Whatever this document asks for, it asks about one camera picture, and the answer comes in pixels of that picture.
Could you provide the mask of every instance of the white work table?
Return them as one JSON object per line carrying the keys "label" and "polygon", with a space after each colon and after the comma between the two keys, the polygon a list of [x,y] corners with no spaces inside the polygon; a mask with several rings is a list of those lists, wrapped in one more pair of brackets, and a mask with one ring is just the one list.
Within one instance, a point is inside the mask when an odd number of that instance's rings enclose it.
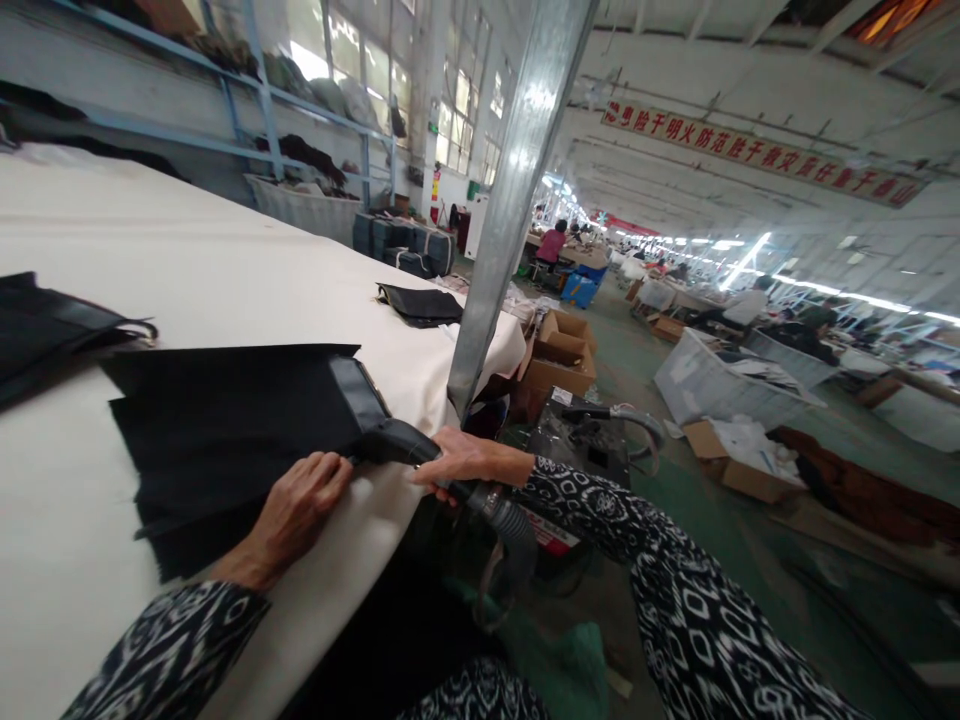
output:
{"label": "white work table", "polygon": [[[377,281],[435,285],[140,165],[50,146],[0,155],[0,275],[27,270],[154,318],[163,348],[359,344],[395,416],[428,434],[454,419],[454,343],[373,300]],[[480,387],[524,350],[501,313]],[[137,474],[108,407],[119,396],[89,367],[0,412],[0,717],[59,717],[162,590],[149,545],[133,540]],[[203,717],[282,710],[403,535],[421,497],[409,472],[356,479]]]}

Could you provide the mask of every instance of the white bin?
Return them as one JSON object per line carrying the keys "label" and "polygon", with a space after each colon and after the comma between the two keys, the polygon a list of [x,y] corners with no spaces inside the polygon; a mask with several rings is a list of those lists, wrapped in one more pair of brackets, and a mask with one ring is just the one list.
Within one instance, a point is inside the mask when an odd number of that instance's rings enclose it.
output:
{"label": "white bin", "polygon": [[750,333],[750,337],[743,345],[753,350],[760,357],[779,363],[780,367],[793,375],[797,382],[805,388],[819,385],[827,378],[840,372],[839,367],[831,367],[823,360],[813,357],[813,355],[794,350],[792,347],[756,331]]}
{"label": "white bin", "polygon": [[244,177],[264,215],[353,247],[353,218],[363,211],[359,200],[327,197],[316,185],[304,184],[291,190],[256,175]]}
{"label": "white bin", "polygon": [[797,395],[734,372],[690,328],[653,380],[679,425],[705,417],[731,420],[742,414],[769,431],[812,407],[826,407],[806,390]]}

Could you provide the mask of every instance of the patterned sleeve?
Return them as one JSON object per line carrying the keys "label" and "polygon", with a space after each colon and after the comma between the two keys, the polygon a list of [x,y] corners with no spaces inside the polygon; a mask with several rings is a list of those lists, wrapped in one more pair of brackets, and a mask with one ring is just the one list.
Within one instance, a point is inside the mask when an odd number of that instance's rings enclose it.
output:
{"label": "patterned sleeve", "polygon": [[516,497],[630,566],[647,665],[668,717],[869,717],[825,684],[719,563],[646,500],[539,457]]}
{"label": "patterned sleeve", "polygon": [[62,720],[196,717],[269,608],[252,590],[215,581],[161,595]]}

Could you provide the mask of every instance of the worker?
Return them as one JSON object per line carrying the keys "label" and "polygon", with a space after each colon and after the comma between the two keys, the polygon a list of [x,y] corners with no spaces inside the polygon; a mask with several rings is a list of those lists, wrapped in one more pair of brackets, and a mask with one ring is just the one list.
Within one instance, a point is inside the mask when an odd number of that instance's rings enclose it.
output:
{"label": "worker", "polygon": [[[867,717],[777,638],[719,563],[646,500],[604,478],[453,428],[434,440],[443,454],[418,468],[413,482],[440,500],[453,504],[440,486],[446,481],[502,483],[518,502],[630,567],[639,633],[668,717]],[[267,593],[314,545],[352,472],[334,453],[298,461],[271,489],[250,535],[214,566],[210,579],[154,600],[64,718],[197,717],[269,611]],[[409,650],[411,663],[427,662],[431,652]],[[502,660],[480,654],[449,672],[397,715],[549,717],[527,681]],[[372,693],[380,680],[386,679],[362,678]],[[321,710],[311,717],[322,717]]]}
{"label": "worker", "polygon": [[733,330],[743,332],[747,325],[756,320],[767,307],[767,290],[773,285],[773,278],[761,275],[749,290],[734,295],[722,308],[704,310],[690,323],[690,327],[703,327],[713,320]]}
{"label": "worker", "polygon": [[839,304],[840,301],[836,297],[827,297],[820,305],[808,307],[806,310],[801,311],[801,313],[797,315],[797,322],[802,322],[808,328],[816,330],[817,335],[823,337],[830,328],[837,324],[839,315],[837,315],[837,311],[834,308]]}
{"label": "worker", "polygon": [[563,250],[563,246],[567,242],[566,235],[564,235],[566,231],[567,221],[558,220],[557,224],[553,226],[553,230],[547,230],[540,241],[537,259],[547,263],[550,266],[550,272],[554,271],[554,268],[557,267],[557,261],[560,260],[560,251]]}
{"label": "worker", "polygon": [[667,273],[667,277],[676,278],[680,282],[686,282],[690,272],[690,267],[686,263],[680,263],[673,270]]}

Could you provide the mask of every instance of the black machine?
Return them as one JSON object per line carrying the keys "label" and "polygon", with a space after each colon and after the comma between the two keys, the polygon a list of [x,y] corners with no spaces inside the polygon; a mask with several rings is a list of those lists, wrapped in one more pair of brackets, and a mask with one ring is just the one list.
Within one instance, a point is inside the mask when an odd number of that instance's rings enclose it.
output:
{"label": "black machine", "polygon": [[[649,435],[648,446],[633,454],[627,447],[627,422],[640,425]],[[526,450],[629,488],[630,467],[642,457],[656,457],[663,437],[660,424],[646,413],[626,405],[596,405],[555,387],[530,433]],[[536,513],[524,512],[539,546],[538,579],[552,583],[571,568],[588,562],[590,545]]]}

